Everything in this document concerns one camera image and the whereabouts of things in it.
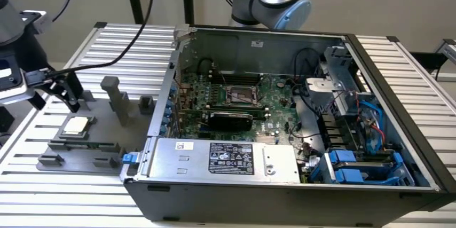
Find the table surface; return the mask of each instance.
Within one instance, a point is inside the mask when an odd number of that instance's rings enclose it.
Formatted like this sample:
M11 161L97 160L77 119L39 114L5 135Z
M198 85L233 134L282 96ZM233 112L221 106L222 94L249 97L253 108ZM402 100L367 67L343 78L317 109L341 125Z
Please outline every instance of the table surface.
M67 66L113 60L138 29L137 25L118 24L94 29ZM173 27L149 26L117 65L79 73L85 88L91 89L98 98L107 98L99 82L106 75L117 74L121 88L130 92L131 98L158 95L173 51L173 32ZM202 227L191 223L149 221L118 176L37 169L38 157L69 113L66 105L55 98L47 100L46 109L30 112L0 149L0 227ZM207 224L205 227L235 226L262 225ZM456 203L433 213L410 213L386 227L456 227Z

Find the white wall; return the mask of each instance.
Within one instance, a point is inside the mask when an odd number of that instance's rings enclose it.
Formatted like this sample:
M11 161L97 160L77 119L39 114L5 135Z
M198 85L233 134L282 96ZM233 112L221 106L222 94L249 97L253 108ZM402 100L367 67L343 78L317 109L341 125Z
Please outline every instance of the white wall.
M19 9L57 13L65 0L13 0ZM410 50L433 51L443 38L456 38L455 0L313 0L303 29L398 36ZM197 23L227 25L225 0L195 0ZM41 36L50 58L66 61L97 21L133 23L129 0L74 0L51 31ZM185 23L183 0L155 0L151 23Z
M19 10L45 10L54 16L66 0L11 0ZM39 35L49 59L67 62L98 21L134 23L129 0L73 0L50 31Z

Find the sticker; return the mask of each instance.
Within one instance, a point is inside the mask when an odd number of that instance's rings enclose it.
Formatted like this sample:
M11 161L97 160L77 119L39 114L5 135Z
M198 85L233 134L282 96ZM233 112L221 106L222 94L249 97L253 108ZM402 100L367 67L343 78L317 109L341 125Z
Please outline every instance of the sticker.
M211 143L210 172L229 175L255 175L253 145Z
M263 41L253 41L253 47L254 48L262 48L265 45L265 42Z
M179 141L177 142L177 150L194 150L194 142L193 141Z

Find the green circuit board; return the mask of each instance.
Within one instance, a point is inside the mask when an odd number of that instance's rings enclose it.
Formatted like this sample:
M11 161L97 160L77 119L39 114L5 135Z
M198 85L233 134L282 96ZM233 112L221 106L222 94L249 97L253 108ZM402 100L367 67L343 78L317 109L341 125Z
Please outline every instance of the green circuit board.
M191 86L186 92L186 99L193 100L193 105L185 104L181 110L182 138L186 139L213 139L230 141L258 141L271 144L293 143L295 138L290 138L286 125L290 128L299 122L297 109L293 108L293 87L286 85L286 79L279 76L266 76L262 83L255 86L241 86L231 84L214 84L209 79L197 74L183 76L183 85ZM258 95L257 109L249 109L253 103L238 100L227 105L227 88L255 88ZM245 113L254 116L253 129L241 132L211 131L205 117L211 113L209 103L218 105L218 112Z

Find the warning label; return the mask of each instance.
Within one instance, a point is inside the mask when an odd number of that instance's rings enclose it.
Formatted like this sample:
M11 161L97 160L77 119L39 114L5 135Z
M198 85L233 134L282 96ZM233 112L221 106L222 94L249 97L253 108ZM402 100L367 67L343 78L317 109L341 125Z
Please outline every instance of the warning label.
M210 172L214 174L254 175L253 145L211 143Z

